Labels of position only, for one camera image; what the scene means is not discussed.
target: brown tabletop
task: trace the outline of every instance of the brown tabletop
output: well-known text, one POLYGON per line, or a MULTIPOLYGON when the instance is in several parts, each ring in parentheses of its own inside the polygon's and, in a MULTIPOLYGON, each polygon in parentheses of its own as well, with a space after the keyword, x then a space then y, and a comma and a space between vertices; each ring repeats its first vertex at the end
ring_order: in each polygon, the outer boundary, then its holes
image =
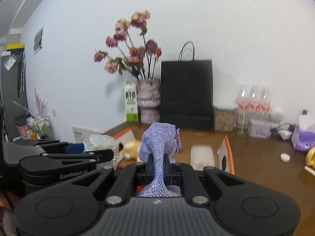
MULTIPOLYGON (((132 126, 137 139, 141 139, 148 126, 138 123, 117 126, 107 132, 113 136, 127 126, 132 126)), ((214 154, 223 141, 224 133, 214 131, 181 130, 184 152, 175 154, 177 162, 190 164, 190 149, 194 144, 207 144, 214 154)), ((294 236, 315 235, 315 176, 304 170, 306 153, 294 152, 290 143, 275 139, 239 138, 228 134, 234 159, 235 174, 257 184, 283 192, 293 198, 301 209, 300 222, 294 236), (280 161, 280 154, 291 156, 289 163, 280 161)), ((119 165, 134 161, 123 160, 119 165)))

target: pink rose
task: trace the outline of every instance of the pink rose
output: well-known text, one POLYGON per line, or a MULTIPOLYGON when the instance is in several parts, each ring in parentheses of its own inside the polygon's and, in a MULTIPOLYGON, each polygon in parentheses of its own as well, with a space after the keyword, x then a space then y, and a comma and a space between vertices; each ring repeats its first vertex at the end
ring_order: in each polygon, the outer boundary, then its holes
POLYGON ((94 62, 101 62, 107 56, 107 52, 98 51, 94 54, 94 62))
POLYGON ((145 48, 144 47, 130 47, 129 49, 129 57, 125 58, 123 61, 127 66, 142 66, 142 61, 145 55, 145 48))
POLYGON ((125 18, 119 19, 117 23, 123 24, 126 30, 128 30, 128 28, 130 27, 130 21, 126 20, 125 18))
POLYGON ((114 34, 114 39, 117 41, 127 40, 127 31, 125 29, 116 30, 116 32, 114 34))
POLYGON ((147 41, 145 47, 149 55, 155 54, 158 51, 158 44, 152 39, 147 41))
POLYGON ((146 20, 149 18, 150 13, 147 10, 145 10, 144 12, 136 11, 131 17, 130 25, 141 29, 145 29, 146 20))
POLYGON ((115 60, 108 60, 105 67, 104 67, 105 71, 113 74, 114 72, 117 72, 118 70, 118 63, 115 60))
POLYGON ((106 45, 108 47, 117 47, 118 46, 118 40, 113 37, 107 37, 105 41, 106 45))
POLYGON ((128 28, 126 28, 126 26, 124 25, 124 23, 118 21, 115 25, 115 30, 121 30, 121 29, 124 29, 124 30, 127 30, 128 28))

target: cup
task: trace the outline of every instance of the cup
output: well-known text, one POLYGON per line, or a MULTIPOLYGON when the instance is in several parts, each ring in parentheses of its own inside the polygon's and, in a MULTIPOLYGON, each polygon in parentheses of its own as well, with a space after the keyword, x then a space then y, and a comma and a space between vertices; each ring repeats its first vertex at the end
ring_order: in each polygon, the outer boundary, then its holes
POLYGON ((306 155, 305 163, 307 166, 312 167, 315 169, 315 147, 310 149, 308 151, 308 154, 306 155))

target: purple tissue box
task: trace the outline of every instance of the purple tissue box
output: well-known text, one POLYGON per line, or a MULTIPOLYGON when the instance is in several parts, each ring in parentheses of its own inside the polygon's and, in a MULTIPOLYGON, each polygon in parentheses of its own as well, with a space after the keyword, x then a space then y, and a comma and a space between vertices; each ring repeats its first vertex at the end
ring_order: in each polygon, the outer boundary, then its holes
POLYGON ((299 128, 296 127, 292 138, 292 145, 295 151, 308 152, 315 143, 315 133, 307 131, 299 131, 299 128))

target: purple mesh bag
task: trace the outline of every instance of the purple mesh bag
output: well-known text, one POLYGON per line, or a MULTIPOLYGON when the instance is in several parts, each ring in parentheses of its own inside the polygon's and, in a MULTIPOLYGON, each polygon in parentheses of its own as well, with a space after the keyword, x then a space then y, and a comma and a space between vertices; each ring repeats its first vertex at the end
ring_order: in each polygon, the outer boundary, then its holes
POLYGON ((153 181, 138 193, 139 197, 161 198, 181 196, 179 186, 165 186, 163 179, 163 156, 164 154, 168 154, 170 163, 174 163, 173 154, 175 151, 178 153, 182 151, 179 129, 176 130, 175 125, 155 122, 143 133, 140 159, 143 162, 147 162, 149 154, 153 154, 155 176, 153 181))

